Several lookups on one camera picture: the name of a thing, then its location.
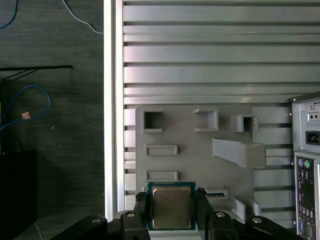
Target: rectangular slot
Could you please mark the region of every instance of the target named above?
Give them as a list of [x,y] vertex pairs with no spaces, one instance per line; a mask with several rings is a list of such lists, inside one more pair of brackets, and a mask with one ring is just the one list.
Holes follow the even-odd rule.
[[144,154],[148,156],[175,156],[178,154],[178,145],[145,145]]
[[267,166],[284,166],[291,165],[291,157],[289,156],[274,156],[266,158]]
[[254,192],[254,200],[261,205],[262,209],[293,207],[295,203],[293,203],[292,196],[292,190],[266,190]]
[[305,144],[320,145],[320,131],[306,131]]
[[178,171],[146,171],[146,182],[178,182]]
[[260,128],[253,132],[253,142],[261,144],[291,144],[291,131],[289,127]]
[[142,110],[142,133],[162,133],[163,123],[162,109]]
[[197,127],[194,132],[216,132],[219,130],[218,111],[214,108],[198,108],[193,110],[194,114],[202,114],[207,117],[207,124],[203,127]]
[[136,169],[136,161],[134,160],[125,161],[124,169],[128,169],[128,170]]
[[124,175],[124,190],[135,191],[136,190],[136,174],[127,173]]
[[228,190],[224,187],[206,187],[206,196],[217,199],[228,199]]
[[125,210],[133,210],[136,205],[136,196],[135,195],[127,195],[125,196]]
[[252,114],[257,115],[259,124],[288,124],[288,107],[253,107]]
[[254,117],[244,117],[243,118],[243,129],[245,132],[254,132],[255,118]]
[[253,172],[254,186],[282,187],[292,185],[291,169],[258,169]]
[[125,109],[124,110],[124,125],[135,126],[136,125],[136,110]]
[[290,148],[270,148],[266,150],[266,156],[270,157],[290,157],[292,155]]
[[251,114],[242,114],[231,117],[232,132],[258,132],[258,117]]
[[128,161],[136,160],[136,152],[134,151],[126,151],[124,153],[124,159]]
[[136,131],[135,130],[124,131],[124,147],[125,148],[136,147]]

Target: gray carpet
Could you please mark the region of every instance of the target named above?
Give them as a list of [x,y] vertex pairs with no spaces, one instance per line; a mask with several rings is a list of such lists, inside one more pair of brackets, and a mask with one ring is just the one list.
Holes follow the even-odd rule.
[[[0,25],[11,17],[14,2],[1,1]],[[68,3],[79,18],[103,31],[103,0]],[[47,240],[85,216],[104,214],[103,35],[76,21],[61,0],[20,0],[16,19],[0,29],[0,42],[1,67],[74,66],[40,70],[0,86],[1,108],[31,84],[52,96],[44,117],[1,132],[3,147],[19,150],[15,137],[24,149],[38,152],[37,224]],[[8,121],[24,112],[36,114],[46,104],[46,96],[31,89],[16,102]],[[16,239],[40,237],[32,225]]]

